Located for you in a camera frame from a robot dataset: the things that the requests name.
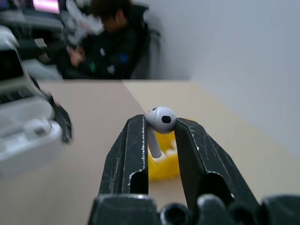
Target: dark hair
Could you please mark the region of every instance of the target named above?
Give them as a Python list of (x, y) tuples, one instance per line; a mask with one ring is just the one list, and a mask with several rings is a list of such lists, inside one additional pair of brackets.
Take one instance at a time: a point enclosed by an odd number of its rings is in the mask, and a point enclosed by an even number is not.
[(124, 16), (129, 18), (131, 0), (91, 0), (91, 14), (100, 18), (115, 17), (118, 10), (122, 10)]

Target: white charging case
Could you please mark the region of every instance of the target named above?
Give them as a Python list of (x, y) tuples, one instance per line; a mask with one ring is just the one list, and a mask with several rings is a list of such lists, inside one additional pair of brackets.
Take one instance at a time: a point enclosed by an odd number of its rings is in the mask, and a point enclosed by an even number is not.
[[(61, 153), (62, 131), (53, 118), (54, 110), (43, 97), (0, 105), (0, 177), (23, 173)], [(37, 135), (29, 138), (28, 125), (39, 120), (49, 123), (50, 129), (44, 133), (41, 129), (32, 130), (30, 132), (37, 132)]]

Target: person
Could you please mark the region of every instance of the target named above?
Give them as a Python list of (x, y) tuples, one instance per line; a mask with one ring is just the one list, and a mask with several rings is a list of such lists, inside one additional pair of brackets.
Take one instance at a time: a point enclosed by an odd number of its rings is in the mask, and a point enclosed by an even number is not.
[(101, 19), (104, 31), (88, 35), (76, 48), (57, 54), (57, 69), (67, 69), (99, 79), (118, 79), (134, 53), (136, 32), (130, 23), (131, 0), (91, 0), (91, 14)]

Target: earbud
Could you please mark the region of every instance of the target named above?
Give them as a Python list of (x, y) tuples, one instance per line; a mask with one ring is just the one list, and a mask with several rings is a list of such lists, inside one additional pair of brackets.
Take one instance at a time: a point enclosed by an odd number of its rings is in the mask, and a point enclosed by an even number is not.
[(147, 141), (153, 158), (164, 156), (160, 149), (155, 131), (160, 134), (168, 134), (175, 129), (176, 114), (170, 108), (160, 106), (152, 109), (145, 115), (147, 122)]
[(52, 125), (46, 119), (31, 120), (27, 122), (23, 127), (25, 136), (29, 140), (45, 137), (48, 134), (50, 134), (51, 129), (52, 129)]
[(175, 129), (176, 114), (164, 106), (156, 107), (145, 115), (147, 124), (160, 134), (168, 134)]

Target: table surface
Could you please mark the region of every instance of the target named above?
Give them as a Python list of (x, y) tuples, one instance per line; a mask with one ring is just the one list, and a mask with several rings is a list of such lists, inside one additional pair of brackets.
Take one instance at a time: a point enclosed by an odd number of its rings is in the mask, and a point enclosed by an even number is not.
[[(231, 155), (257, 199), (300, 193), (300, 158), (234, 115), (191, 82), (42, 83), (70, 114), (74, 141), (63, 155), (0, 180), (1, 225), (83, 225), (98, 193), (105, 157), (127, 119), (158, 105), (191, 118)], [(160, 208), (185, 203), (180, 178), (150, 184)]]

